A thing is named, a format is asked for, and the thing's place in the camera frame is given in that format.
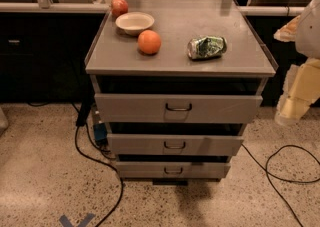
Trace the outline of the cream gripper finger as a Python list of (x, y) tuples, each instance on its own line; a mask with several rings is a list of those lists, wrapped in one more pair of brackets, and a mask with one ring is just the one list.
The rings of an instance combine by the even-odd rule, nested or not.
[(294, 42), (299, 19), (300, 15), (290, 20), (287, 24), (278, 29), (273, 37), (281, 42)]
[(291, 65), (283, 84), (274, 120), (282, 126), (297, 123), (320, 98), (320, 60), (309, 58), (301, 66)]

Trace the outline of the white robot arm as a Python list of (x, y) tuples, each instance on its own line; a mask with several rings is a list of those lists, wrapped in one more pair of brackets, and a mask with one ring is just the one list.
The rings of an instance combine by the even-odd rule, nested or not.
[(320, 0), (312, 0), (304, 11), (274, 34), (276, 40), (294, 42), (307, 57), (301, 66), (292, 64), (286, 73), (275, 122), (293, 125), (320, 98)]

